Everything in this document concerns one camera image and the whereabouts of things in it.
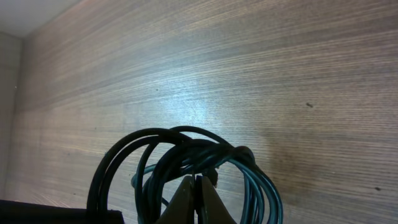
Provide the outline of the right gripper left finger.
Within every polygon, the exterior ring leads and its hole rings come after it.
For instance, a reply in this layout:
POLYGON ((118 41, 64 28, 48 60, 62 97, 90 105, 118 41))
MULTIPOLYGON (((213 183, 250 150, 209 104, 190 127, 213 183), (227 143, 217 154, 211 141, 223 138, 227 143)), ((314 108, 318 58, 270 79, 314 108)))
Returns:
POLYGON ((120 211, 90 213, 83 208, 63 208, 1 200, 1 223, 124 223, 120 211))

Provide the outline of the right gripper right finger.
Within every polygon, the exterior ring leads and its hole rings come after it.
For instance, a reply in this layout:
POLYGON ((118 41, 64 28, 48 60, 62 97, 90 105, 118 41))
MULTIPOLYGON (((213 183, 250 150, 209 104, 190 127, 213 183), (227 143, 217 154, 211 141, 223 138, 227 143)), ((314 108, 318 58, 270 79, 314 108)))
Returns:
POLYGON ((186 176, 156 224, 236 224, 211 180, 202 175, 186 176))

